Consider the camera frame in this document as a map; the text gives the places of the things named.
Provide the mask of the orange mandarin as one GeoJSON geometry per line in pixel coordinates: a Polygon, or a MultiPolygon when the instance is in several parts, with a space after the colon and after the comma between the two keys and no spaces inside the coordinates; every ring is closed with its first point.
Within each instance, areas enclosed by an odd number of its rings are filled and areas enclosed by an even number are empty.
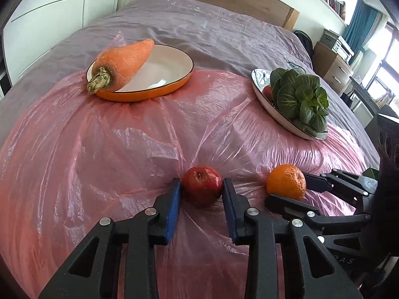
{"type": "Polygon", "coordinates": [[[277,194],[301,201],[306,193],[306,179],[298,167],[279,165],[267,177],[266,191],[268,195],[277,194]]]}

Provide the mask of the red apple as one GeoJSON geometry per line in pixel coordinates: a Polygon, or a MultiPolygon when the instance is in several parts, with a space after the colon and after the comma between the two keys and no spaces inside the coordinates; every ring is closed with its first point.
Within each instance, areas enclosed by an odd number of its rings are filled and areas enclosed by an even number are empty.
{"type": "Polygon", "coordinates": [[[182,179],[182,198],[197,208],[213,205],[222,194],[222,177],[211,167],[192,167],[182,179]]]}

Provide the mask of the green rectangular tray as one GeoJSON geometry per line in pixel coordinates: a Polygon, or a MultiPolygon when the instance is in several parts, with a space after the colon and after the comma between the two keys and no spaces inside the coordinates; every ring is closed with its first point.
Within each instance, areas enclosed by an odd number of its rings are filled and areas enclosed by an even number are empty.
{"type": "Polygon", "coordinates": [[[372,167],[369,167],[368,169],[363,171],[362,175],[365,176],[365,177],[369,177],[371,179],[374,179],[374,180],[379,180],[379,170],[378,169],[374,169],[372,167]]]}

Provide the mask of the green leafy vegetable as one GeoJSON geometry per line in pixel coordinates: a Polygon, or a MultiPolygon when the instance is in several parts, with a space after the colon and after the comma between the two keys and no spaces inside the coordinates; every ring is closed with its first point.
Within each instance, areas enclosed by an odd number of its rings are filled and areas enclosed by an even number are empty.
{"type": "Polygon", "coordinates": [[[327,136],[329,99],[320,78],[295,69],[271,71],[271,103],[285,119],[313,138],[327,136]]]}

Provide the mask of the pink plastic sheet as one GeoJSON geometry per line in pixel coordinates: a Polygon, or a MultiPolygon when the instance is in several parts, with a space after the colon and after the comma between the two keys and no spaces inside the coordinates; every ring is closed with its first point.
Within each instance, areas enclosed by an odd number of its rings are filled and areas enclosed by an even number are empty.
{"type": "Polygon", "coordinates": [[[250,73],[310,58],[290,32],[87,28],[27,73],[1,101],[1,256],[36,298],[70,252],[105,216],[150,206],[194,166],[233,180],[262,206],[265,177],[280,164],[310,173],[362,173],[379,157],[356,117],[329,93],[325,141],[280,126],[256,98],[250,73]],[[184,87],[141,103],[88,94],[85,69],[106,46],[150,37],[184,50],[196,68],[184,87]]]}

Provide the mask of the wooden drawer cabinet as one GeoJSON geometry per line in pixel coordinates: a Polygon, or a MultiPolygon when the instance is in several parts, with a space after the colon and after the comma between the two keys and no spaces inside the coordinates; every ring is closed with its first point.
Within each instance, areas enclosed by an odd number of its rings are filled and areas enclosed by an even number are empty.
{"type": "Polygon", "coordinates": [[[314,46],[312,65],[313,70],[341,96],[353,75],[351,67],[336,52],[320,42],[314,46]]]}

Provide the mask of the white printer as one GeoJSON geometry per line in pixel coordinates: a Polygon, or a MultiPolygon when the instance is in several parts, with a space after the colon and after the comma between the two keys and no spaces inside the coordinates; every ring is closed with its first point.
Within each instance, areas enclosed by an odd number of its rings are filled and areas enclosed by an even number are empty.
{"type": "Polygon", "coordinates": [[[347,64],[354,56],[349,44],[334,31],[324,29],[319,42],[337,53],[347,64]]]}

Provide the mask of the black backpack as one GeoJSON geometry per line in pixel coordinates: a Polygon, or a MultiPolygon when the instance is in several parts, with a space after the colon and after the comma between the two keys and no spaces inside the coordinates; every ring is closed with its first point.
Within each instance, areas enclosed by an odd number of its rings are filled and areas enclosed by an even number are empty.
{"type": "Polygon", "coordinates": [[[311,38],[302,30],[295,30],[294,34],[298,37],[306,52],[309,54],[309,57],[312,59],[314,56],[314,49],[311,38]]]}

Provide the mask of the teal curtain right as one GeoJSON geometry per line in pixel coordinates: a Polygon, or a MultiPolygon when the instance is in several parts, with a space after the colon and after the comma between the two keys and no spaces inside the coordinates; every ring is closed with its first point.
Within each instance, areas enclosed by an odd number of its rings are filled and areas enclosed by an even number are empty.
{"type": "Polygon", "coordinates": [[[369,6],[363,0],[358,0],[352,19],[344,32],[344,40],[356,55],[364,52],[373,35],[387,22],[387,16],[369,6]]]}

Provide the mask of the orange carrot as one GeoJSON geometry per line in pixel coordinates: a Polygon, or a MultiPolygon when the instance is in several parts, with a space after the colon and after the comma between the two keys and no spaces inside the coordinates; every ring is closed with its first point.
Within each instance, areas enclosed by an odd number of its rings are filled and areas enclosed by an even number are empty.
{"type": "Polygon", "coordinates": [[[152,39],[145,39],[102,52],[93,63],[87,91],[115,92],[126,86],[147,61],[154,45],[152,39]]]}

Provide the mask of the orange oval dish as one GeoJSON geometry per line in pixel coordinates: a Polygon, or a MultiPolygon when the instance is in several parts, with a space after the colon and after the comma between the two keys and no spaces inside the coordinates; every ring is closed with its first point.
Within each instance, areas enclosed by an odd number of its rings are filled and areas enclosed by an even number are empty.
{"type": "Polygon", "coordinates": [[[194,61],[184,51],[168,45],[154,45],[147,61],[123,88],[96,92],[102,99],[132,103],[164,96],[182,87],[194,71],[194,61]]]}

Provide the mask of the white sliding wardrobe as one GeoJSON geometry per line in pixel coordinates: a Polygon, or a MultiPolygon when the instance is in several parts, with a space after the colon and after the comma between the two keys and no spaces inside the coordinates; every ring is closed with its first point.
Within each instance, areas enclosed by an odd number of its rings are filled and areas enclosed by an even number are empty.
{"type": "Polygon", "coordinates": [[[3,29],[10,84],[57,44],[116,11],[118,0],[22,0],[3,29]]]}

